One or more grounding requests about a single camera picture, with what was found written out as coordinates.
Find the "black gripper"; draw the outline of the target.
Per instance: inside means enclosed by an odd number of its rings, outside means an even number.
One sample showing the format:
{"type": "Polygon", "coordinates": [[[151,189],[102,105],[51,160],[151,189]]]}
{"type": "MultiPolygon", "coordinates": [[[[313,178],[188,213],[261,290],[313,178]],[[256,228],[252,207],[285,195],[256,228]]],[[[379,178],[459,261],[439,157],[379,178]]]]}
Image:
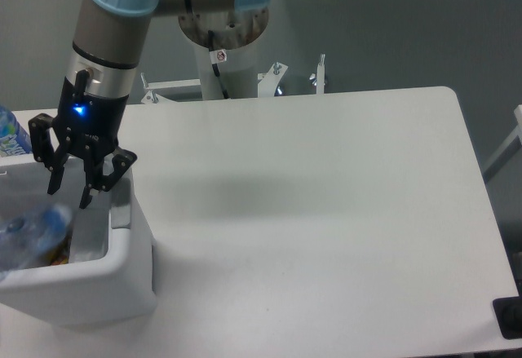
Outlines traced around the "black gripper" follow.
{"type": "Polygon", "coordinates": [[[83,69],[73,82],[64,80],[56,117],[39,113],[29,120],[33,157],[51,172],[47,193],[55,194],[69,155],[81,158],[86,177],[79,208],[92,201],[93,191],[108,192],[137,161],[137,155],[118,147],[117,133],[128,100],[103,98],[86,91],[91,75],[83,69]],[[106,156],[113,170],[106,175],[106,156]]]}

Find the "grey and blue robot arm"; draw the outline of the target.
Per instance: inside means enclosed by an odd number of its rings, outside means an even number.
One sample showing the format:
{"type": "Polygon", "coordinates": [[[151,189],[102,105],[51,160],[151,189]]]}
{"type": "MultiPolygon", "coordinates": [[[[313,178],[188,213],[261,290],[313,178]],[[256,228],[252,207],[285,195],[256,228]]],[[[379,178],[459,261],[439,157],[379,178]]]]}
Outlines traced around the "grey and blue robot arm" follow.
{"type": "Polygon", "coordinates": [[[234,18],[255,17],[270,0],[82,0],[55,116],[29,121],[33,156],[51,174],[49,193],[60,189],[69,157],[83,161],[85,187],[80,206],[94,192],[111,190],[136,155],[119,146],[117,134],[150,22],[173,15],[206,27],[216,49],[219,33],[234,18]]]}

